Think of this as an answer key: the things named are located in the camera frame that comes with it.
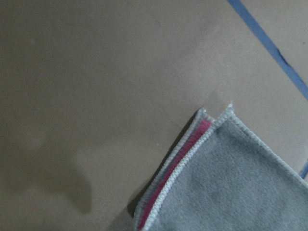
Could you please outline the pink towel with grey edge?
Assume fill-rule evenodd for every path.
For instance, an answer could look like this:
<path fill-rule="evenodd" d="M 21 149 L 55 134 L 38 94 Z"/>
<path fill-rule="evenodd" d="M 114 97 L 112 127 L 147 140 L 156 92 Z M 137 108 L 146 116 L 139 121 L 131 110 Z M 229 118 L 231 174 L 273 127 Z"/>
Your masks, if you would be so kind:
<path fill-rule="evenodd" d="M 235 114 L 199 109 L 134 212 L 136 231 L 305 231 L 308 185 Z"/>

